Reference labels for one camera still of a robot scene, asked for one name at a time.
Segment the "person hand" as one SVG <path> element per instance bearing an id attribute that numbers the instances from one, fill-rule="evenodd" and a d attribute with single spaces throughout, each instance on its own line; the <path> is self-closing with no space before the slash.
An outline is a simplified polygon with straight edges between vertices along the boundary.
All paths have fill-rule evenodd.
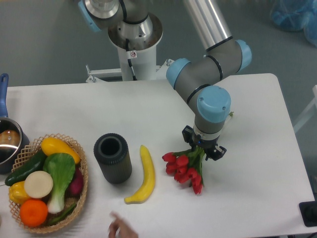
<path id="1" fill-rule="evenodd" d="M 113 218 L 109 228 L 108 237 L 115 238 L 118 234 L 121 238 L 138 238 L 139 235 L 134 231 L 117 213 L 111 212 Z"/>

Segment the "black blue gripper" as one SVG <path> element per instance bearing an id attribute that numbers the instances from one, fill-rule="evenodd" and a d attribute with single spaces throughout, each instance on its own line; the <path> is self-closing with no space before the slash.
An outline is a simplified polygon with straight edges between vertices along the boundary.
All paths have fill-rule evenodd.
<path id="1" fill-rule="evenodd" d="M 196 147 L 205 149 L 206 161 L 209 159 L 217 161 L 227 152 L 226 148 L 217 145 L 219 134 L 195 134 L 193 132 L 190 126 L 185 126 L 182 130 L 183 139 L 192 150 L 195 150 Z"/>

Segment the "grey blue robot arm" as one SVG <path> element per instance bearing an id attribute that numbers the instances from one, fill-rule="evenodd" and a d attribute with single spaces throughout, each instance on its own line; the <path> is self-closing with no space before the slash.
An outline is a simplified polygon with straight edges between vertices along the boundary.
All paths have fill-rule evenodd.
<path id="1" fill-rule="evenodd" d="M 206 50 L 202 60 L 166 61 L 166 78 L 195 115 L 194 125 L 183 129 L 192 148 L 203 149 L 206 158 L 218 160 L 226 149 L 217 141 L 230 112 L 229 93 L 217 86 L 221 80 L 247 67 L 250 47 L 234 40 L 213 0 L 186 0 L 184 5 Z M 143 0 L 81 0 L 79 9 L 94 32 L 106 29 L 116 46 L 124 81 L 158 78 L 156 47 L 162 38 L 160 20 Z"/>

